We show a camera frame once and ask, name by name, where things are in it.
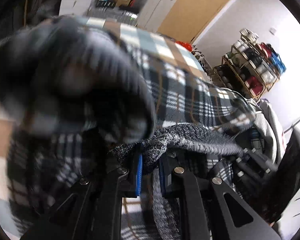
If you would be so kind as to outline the wall light switch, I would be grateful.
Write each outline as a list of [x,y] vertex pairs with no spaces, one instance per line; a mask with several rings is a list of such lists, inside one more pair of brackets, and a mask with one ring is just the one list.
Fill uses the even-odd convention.
[[275,35],[275,33],[276,33],[276,29],[274,29],[274,28],[270,28],[270,29],[269,29],[269,32],[270,32],[271,34]]

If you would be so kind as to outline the orange plastic bag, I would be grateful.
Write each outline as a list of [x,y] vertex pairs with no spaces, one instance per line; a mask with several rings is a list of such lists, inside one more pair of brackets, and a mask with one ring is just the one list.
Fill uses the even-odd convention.
[[176,44],[181,45],[182,47],[184,47],[185,49],[187,49],[189,52],[192,51],[192,45],[187,43],[187,42],[181,42],[181,41],[176,41]]

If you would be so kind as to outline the silver aluminium suitcase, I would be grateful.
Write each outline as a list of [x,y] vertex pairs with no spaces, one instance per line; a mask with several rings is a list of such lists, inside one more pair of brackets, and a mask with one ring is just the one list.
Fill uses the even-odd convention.
[[106,20],[136,26],[138,15],[121,10],[117,7],[90,7],[84,14],[87,17],[103,18]]

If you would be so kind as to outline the checkered bed sheet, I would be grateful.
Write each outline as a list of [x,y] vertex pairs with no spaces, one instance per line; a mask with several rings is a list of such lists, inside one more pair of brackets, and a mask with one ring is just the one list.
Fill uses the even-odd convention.
[[[90,31],[105,32],[118,39],[127,48],[139,64],[149,67],[148,58],[153,56],[162,60],[177,72],[185,70],[187,74],[210,83],[211,79],[204,72],[204,66],[186,48],[158,34],[133,27],[124,23],[110,22],[101,18],[75,18],[81,26]],[[45,143],[53,150],[63,150],[68,164],[63,159],[58,163],[66,168],[78,167],[82,161],[78,155],[70,156],[79,149],[80,136],[61,136],[60,138],[42,139],[30,137],[13,127],[13,120],[0,117],[0,226],[6,234],[20,237],[36,220],[37,214],[27,200],[26,169],[35,170],[36,160],[48,152]]]

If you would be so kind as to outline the wooden door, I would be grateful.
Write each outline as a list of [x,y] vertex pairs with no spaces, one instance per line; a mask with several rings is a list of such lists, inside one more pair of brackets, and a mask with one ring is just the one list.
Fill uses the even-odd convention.
[[229,0],[177,0],[158,28],[175,40],[192,43]]

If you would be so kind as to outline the bamboo shoe rack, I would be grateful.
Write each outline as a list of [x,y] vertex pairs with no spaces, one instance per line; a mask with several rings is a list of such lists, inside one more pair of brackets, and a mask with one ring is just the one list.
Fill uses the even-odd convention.
[[286,67],[271,44],[259,42],[256,33],[243,28],[240,35],[213,72],[224,87],[258,102],[279,81]]

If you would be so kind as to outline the grey clothes pile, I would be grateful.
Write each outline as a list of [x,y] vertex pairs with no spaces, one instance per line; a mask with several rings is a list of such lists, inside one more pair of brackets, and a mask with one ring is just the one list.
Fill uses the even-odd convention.
[[273,163],[279,164],[286,151],[286,142],[277,114],[267,99],[261,99],[258,103],[247,99],[247,103],[255,111],[254,126],[264,139],[265,155]]

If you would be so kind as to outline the plaid fleece knit-trim jacket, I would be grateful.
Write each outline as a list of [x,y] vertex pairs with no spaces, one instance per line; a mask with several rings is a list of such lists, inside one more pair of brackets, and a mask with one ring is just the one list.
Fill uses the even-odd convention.
[[[0,108],[13,127],[45,140],[80,136],[78,167],[48,148],[26,169],[27,200],[38,215],[108,157],[121,165],[142,155],[141,192],[123,198],[120,239],[181,239],[179,200],[162,195],[159,159],[172,158],[196,177],[219,177],[235,192],[233,136],[249,129],[255,111],[232,90],[204,82],[162,60],[139,64],[132,49],[75,17],[20,29],[0,41]],[[23,239],[8,235],[7,239]]]

